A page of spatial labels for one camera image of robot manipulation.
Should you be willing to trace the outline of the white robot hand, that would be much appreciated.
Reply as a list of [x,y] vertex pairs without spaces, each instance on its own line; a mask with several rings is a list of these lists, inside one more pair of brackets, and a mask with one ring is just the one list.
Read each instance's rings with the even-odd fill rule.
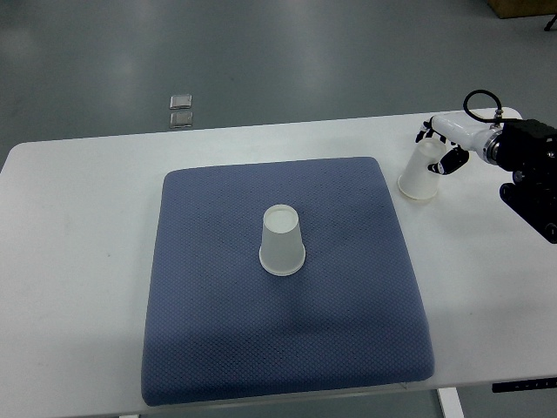
[[492,127],[492,123],[475,120],[463,111],[443,113],[422,124],[415,142],[431,138],[434,132],[461,147],[453,148],[439,162],[427,166],[429,172],[449,175],[468,162],[469,152],[475,152],[480,158],[488,159],[487,150],[502,133],[502,127]]

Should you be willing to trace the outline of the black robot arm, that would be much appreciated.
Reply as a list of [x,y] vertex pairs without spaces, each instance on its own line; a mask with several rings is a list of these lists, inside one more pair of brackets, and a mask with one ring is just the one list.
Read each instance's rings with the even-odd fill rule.
[[549,243],[556,242],[556,129],[536,119],[482,118],[470,111],[435,115],[415,139],[438,137],[452,149],[427,170],[448,175],[474,152],[512,174],[500,198]]

